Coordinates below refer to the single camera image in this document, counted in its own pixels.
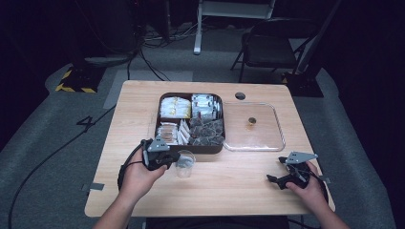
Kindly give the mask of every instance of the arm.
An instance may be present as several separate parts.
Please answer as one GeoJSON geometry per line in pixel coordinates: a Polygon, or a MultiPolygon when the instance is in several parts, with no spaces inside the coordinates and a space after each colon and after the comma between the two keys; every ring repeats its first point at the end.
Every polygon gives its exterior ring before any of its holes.
{"type": "MultiPolygon", "coordinates": [[[[317,168],[310,162],[307,162],[311,171],[318,176],[317,168]]],[[[325,229],[342,229],[349,228],[349,226],[338,217],[329,207],[325,201],[321,187],[314,177],[310,177],[307,188],[302,189],[292,182],[288,182],[286,186],[294,192],[305,205],[311,210],[325,229]]]]}
{"type": "MultiPolygon", "coordinates": [[[[131,162],[135,161],[142,161],[142,149],[132,157],[131,162]]],[[[93,228],[125,228],[137,202],[149,192],[154,182],[164,174],[166,169],[166,165],[155,171],[149,171],[142,163],[130,165],[125,171],[116,200],[93,228]]]]}

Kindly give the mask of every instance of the metal chair leg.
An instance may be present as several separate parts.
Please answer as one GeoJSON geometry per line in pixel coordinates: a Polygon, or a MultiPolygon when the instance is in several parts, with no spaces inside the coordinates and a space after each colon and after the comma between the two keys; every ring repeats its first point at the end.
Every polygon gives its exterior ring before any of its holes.
{"type": "Polygon", "coordinates": [[[297,58],[297,65],[295,66],[294,70],[292,71],[292,75],[295,75],[295,73],[297,72],[298,69],[298,65],[300,64],[301,58],[303,57],[304,54],[304,47],[299,49],[299,54],[298,54],[298,58],[297,58]]]}
{"type": "Polygon", "coordinates": [[[242,75],[244,75],[244,69],[245,69],[245,62],[242,61],[241,72],[239,73],[239,83],[242,82],[242,75]]]}
{"type": "Polygon", "coordinates": [[[233,68],[235,68],[236,63],[241,63],[241,62],[239,62],[239,58],[241,58],[241,55],[243,52],[244,52],[244,50],[241,49],[241,51],[238,54],[238,57],[236,57],[235,62],[233,62],[232,68],[230,68],[230,70],[233,70],[233,68]]]}

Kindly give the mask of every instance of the black cable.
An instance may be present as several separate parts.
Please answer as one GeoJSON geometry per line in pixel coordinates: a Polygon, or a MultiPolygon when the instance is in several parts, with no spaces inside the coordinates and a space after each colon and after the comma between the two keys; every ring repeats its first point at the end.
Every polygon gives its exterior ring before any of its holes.
{"type": "Polygon", "coordinates": [[[308,226],[308,225],[306,225],[304,223],[301,223],[301,222],[299,222],[297,220],[294,220],[294,219],[288,219],[288,221],[290,221],[292,223],[295,223],[295,224],[298,224],[298,225],[300,225],[301,227],[304,227],[304,228],[309,228],[309,229],[320,229],[321,228],[321,227],[311,227],[311,226],[308,226]]]}
{"type": "Polygon", "coordinates": [[[166,79],[167,79],[168,81],[170,81],[170,79],[167,77],[166,74],[164,74],[164,73],[162,73],[161,71],[155,69],[155,68],[152,66],[152,64],[151,64],[148,60],[146,60],[145,55],[143,54],[142,49],[140,49],[139,51],[140,51],[140,57],[143,59],[143,61],[145,61],[146,65],[149,67],[149,69],[152,71],[152,73],[154,73],[154,75],[155,75],[157,78],[159,78],[161,81],[165,81],[164,79],[162,79],[162,78],[156,73],[156,72],[159,72],[159,73],[163,74],[164,77],[166,77],[166,79]]]}
{"type": "Polygon", "coordinates": [[[131,162],[131,163],[129,163],[129,164],[127,164],[127,165],[125,166],[125,169],[128,168],[128,167],[129,167],[130,165],[132,165],[132,164],[138,164],[138,163],[142,163],[142,161],[141,161],[141,160],[138,160],[138,161],[131,162]]]}
{"type": "Polygon", "coordinates": [[[127,76],[128,76],[128,80],[131,80],[131,74],[129,72],[129,67],[131,66],[131,62],[132,60],[135,58],[136,53],[134,52],[131,56],[131,59],[128,61],[128,65],[127,65],[127,76]]]}
{"type": "Polygon", "coordinates": [[[71,140],[69,140],[67,143],[65,143],[64,145],[62,145],[60,148],[58,148],[56,151],[54,151],[53,153],[51,153],[49,156],[47,156],[44,160],[42,160],[37,166],[35,166],[35,168],[33,168],[30,173],[24,178],[23,182],[20,184],[20,186],[18,187],[16,193],[14,194],[14,198],[12,199],[12,203],[11,203],[11,207],[9,210],[9,229],[12,229],[12,211],[14,209],[14,204],[17,201],[18,195],[20,194],[21,190],[23,189],[24,185],[27,183],[27,181],[30,179],[30,177],[45,163],[47,162],[51,157],[53,157],[54,155],[56,155],[57,153],[59,153],[61,150],[63,150],[66,146],[68,146],[69,144],[71,144],[72,142],[74,142],[76,139],[78,139],[81,135],[85,134],[91,127],[93,127],[94,125],[96,125],[96,123],[98,123],[98,121],[103,118],[105,115],[107,115],[108,113],[110,113],[114,108],[116,107],[113,106],[112,108],[110,108],[107,112],[105,112],[101,117],[99,117],[95,122],[91,123],[89,122],[86,125],[86,128],[81,131],[78,135],[76,135],[75,137],[73,137],[71,140]]]}
{"type": "Polygon", "coordinates": [[[327,186],[324,183],[324,180],[322,180],[319,176],[317,176],[313,171],[309,172],[309,174],[318,180],[319,185],[321,186],[322,193],[324,194],[324,198],[329,203],[329,196],[328,196],[328,191],[327,191],[327,186]]]}
{"type": "Polygon", "coordinates": [[[194,25],[190,26],[189,28],[185,28],[185,29],[175,28],[175,29],[171,29],[171,30],[174,32],[171,32],[171,34],[169,35],[169,39],[170,39],[169,42],[167,42],[165,39],[163,39],[163,37],[161,37],[158,32],[148,31],[144,37],[145,41],[149,40],[151,42],[154,40],[159,40],[159,44],[151,44],[151,43],[145,42],[143,44],[143,46],[147,47],[147,48],[151,48],[151,49],[164,48],[175,41],[182,41],[184,39],[187,39],[189,36],[196,35],[196,34],[192,34],[192,32],[197,30],[197,24],[194,24],[194,25]]]}
{"type": "Polygon", "coordinates": [[[114,67],[114,66],[124,64],[124,63],[128,62],[129,60],[131,60],[131,58],[132,58],[131,55],[127,55],[125,58],[119,59],[119,60],[108,60],[108,61],[102,61],[102,62],[93,62],[93,61],[88,61],[88,60],[86,60],[86,61],[89,64],[89,66],[94,67],[94,68],[108,68],[108,67],[114,67]]]}
{"type": "Polygon", "coordinates": [[[301,219],[301,223],[304,224],[304,216],[303,215],[301,215],[300,219],[301,219]]]}
{"type": "Polygon", "coordinates": [[[146,140],[143,139],[140,144],[131,152],[131,154],[126,158],[125,162],[121,167],[119,168],[119,173],[118,173],[118,179],[117,179],[117,185],[118,185],[118,190],[121,190],[122,182],[124,181],[124,176],[125,176],[125,170],[128,167],[128,164],[130,163],[132,157],[134,154],[139,150],[143,145],[145,145],[146,140]]]}

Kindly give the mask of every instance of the small brown object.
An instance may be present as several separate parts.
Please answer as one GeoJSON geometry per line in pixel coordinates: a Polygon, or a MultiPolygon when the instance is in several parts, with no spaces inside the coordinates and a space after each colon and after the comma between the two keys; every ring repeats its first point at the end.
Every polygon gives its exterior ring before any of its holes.
{"type": "Polygon", "coordinates": [[[256,124],[256,118],[250,117],[249,120],[248,120],[248,122],[249,122],[249,125],[250,125],[250,126],[253,126],[254,124],[256,124]]]}

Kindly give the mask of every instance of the wooden table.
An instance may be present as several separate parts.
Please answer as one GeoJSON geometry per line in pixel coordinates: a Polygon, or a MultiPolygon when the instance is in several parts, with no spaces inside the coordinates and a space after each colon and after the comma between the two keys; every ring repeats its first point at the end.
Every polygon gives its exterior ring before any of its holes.
{"type": "MultiPolygon", "coordinates": [[[[154,137],[160,97],[165,93],[217,94],[223,102],[266,102],[274,106],[286,142],[281,152],[231,152],[197,155],[190,178],[178,178],[171,167],[134,209],[134,217],[253,216],[307,214],[290,190],[280,190],[266,174],[288,172],[278,161],[291,151],[311,153],[307,134],[288,88],[283,85],[126,81],[123,84],[85,213],[100,217],[118,194],[117,173],[142,139],[154,137]]],[[[330,197],[330,207],[334,203],[330,197]]]]}

